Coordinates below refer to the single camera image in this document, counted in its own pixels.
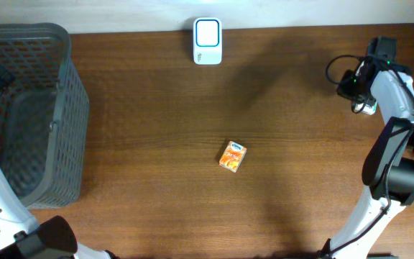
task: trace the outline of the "white wall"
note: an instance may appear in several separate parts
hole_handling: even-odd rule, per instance
[[[54,22],[70,33],[414,22],[414,0],[0,0],[0,23]]]

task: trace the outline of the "small carton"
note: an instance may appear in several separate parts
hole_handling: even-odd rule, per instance
[[[247,149],[235,142],[230,141],[220,159],[220,165],[236,173],[241,165]]]

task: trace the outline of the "orange label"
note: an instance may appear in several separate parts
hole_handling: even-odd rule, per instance
[[[247,149],[235,142],[230,141],[220,159],[220,165],[236,173],[241,165]]]

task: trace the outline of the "plastic basket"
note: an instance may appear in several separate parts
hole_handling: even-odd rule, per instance
[[[0,167],[29,209],[59,208],[81,189],[89,102],[56,24],[0,25]]]

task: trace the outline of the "wooden table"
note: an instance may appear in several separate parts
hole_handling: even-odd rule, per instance
[[[384,124],[351,113],[324,77],[340,54],[398,39],[414,70],[414,24],[224,31],[221,65],[199,66],[190,32],[72,35],[91,101],[78,240],[121,258],[253,258],[321,249],[362,191]],[[340,78],[353,63],[333,67]],[[227,141],[248,148],[237,173]],[[414,258],[414,204],[372,252]]]

